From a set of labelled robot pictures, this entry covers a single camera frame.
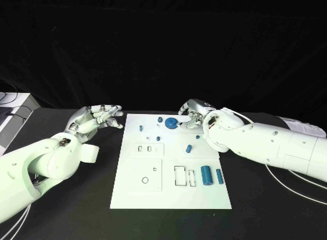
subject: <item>white cable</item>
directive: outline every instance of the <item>white cable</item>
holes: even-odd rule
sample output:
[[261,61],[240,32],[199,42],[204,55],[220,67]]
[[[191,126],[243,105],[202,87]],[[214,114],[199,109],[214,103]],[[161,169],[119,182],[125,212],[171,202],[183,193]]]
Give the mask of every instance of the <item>white cable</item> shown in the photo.
[[308,183],[314,184],[315,186],[318,186],[320,188],[327,190],[327,187],[324,187],[323,185],[317,184],[315,182],[307,180],[302,176],[300,176],[295,172],[292,172],[291,170],[288,170],[291,172],[291,174],[294,174],[298,178],[301,178],[304,181],[307,181]]
[[298,192],[295,192],[292,189],[289,189],[285,185],[284,185],[284,183],[278,180],[278,178],[275,177],[275,175],[274,175],[274,173],[272,173],[272,171],[269,170],[269,168],[268,168],[268,165],[265,164],[265,167],[266,167],[266,169],[268,169],[268,171],[269,171],[269,174],[272,175],[272,177],[275,178],[275,180],[278,181],[278,183],[291,191],[291,192],[294,192],[297,195],[300,195],[301,197],[304,197],[305,199],[310,199],[310,200],[313,200],[313,201],[315,201],[315,202],[318,202],[320,204],[324,204],[324,205],[327,205],[327,203],[325,202],[323,202],[323,201],[318,201],[318,200],[315,200],[315,199],[313,199],[313,198],[310,198],[310,197],[307,197],[307,196],[304,196],[302,194],[300,194]]
[[13,231],[13,229],[16,228],[16,226],[18,225],[18,223],[20,223],[20,221],[21,221],[24,215],[26,215],[26,213],[29,212],[29,209],[30,209],[30,205],[26,207],[26,210],[24,210],[24,212],[23,212],[23,214],[21,214],[20,219],[17,220],[16,224],[13,225],[13,227],[10,228],[8,232],[7,232],[5,235],[1,237],[0,240],[4,240],[5,237],[7,237],[7,235],[11,233],[11,231]]
[[29,208],[27,208],[27,212],[26,212],[26,215],[24,215],[23,222],[21,222],[21,224],[20,224],[20,226],[18,226],[18,228],[17,228],[17,231],[16,231],[16,233],[14,233],[13,237],[10,238],[10,240],[13,240],[13,239],[14,239],[14,237],[16,237],[16,235],[17,235],[17,233],[18,233],[20,229],[21,229],[21,225],[23,225],[23,223],[24,223],[24,221],[26,221],[26,218],[27,218],[27,216],[29,216],[29,210],[30,210],[30,206],[31,206],[31,204],[27,206]]
[[253,122],[251,121],[251,119],[248,117],[245,117],[240,113],[238,113],[236,111],[230,110],[233,114],[239,115],[240,117],[243,117],[249,123],[252,124]]

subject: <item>black backdrop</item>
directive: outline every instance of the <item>black backdrop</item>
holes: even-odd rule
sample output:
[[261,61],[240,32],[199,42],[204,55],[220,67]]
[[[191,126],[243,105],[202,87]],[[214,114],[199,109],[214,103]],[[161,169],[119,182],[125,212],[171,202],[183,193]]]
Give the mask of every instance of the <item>black backdrop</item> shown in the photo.
[[327,131],[327,1],[0,1],[0,80],[43,107],[199,98]]

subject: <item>robotic arm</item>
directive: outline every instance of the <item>robotic arm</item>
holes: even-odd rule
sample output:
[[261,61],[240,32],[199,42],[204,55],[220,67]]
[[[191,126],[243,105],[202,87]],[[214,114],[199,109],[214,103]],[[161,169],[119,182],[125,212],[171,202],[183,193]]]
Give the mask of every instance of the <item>robotic arm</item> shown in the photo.
[[[121,109],[118,105],[82,107],[63,132],[0,157],[0,223],[73,175],[79,162],[95,163],[99,147],[85,142],[99,128],[122,128],[112,118],[122,116]],[[39,175],[33,181],[29,172]]]
[[[252,122],[227,108],[212,109],[210,104],[197,99],[186,102],[177,114],[184,110],[191,120],[180,126],[193,129],[202,125],[203,138],[214,150],[225,153],[230,149],[261,164],[327,182],[327,138]],[[235,114],[248,119],[249,124]]]

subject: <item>white robotic arm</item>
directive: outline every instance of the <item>white robotic arm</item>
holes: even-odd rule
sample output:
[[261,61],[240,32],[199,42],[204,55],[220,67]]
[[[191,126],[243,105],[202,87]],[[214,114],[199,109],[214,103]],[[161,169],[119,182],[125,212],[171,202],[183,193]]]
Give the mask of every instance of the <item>white robotic arm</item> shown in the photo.
[[[122,128],[111,118],[122,115],[121,109],[118,105],[80,108],[63,132],[0,157],[0,223],[73,175],[79,162],[95,163],[99,147],[83,143],[99,128]],[[33,181],[29,172],[39,175]]]
[[189,112],[202,119],[203,138],[214,150],[225,153],[230,149],[258,163],[292,170],[327,182],[327,138],[255,122],[243,124],[227,108],[200,113],[196,106],[202,109],[210,104],[196,99],[190,99],[186,104]]

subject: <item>white board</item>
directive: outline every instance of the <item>white board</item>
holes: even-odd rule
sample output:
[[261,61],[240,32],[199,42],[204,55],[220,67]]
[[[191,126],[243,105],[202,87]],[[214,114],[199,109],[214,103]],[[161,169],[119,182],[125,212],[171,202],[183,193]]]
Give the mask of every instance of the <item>white board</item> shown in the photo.
[[[180,122],[190,120],[186,115],[127,115],[111,209],[230,209],[226,180],[223,184],[217,181],[216,169],[223,172],[219,153],[203,139],[203,129],[168,129],[164,124],[167,118]],[[191,145],[190,153],[186,153],[187,145]],[[209,186],[202,180],[204,165],[212,173],[213,185]],[[174,166],[184,166],[178,178],[183,174],[186,186],[176,185]]]

